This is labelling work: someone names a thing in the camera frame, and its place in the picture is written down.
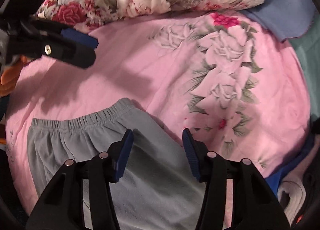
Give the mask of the person's left hand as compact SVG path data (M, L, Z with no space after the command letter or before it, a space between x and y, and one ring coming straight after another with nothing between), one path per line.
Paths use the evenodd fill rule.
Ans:
M0 97L5 97L14 91L22 69L29 62L31 62L31 58L21 55L13 66L5 68L1 75Z

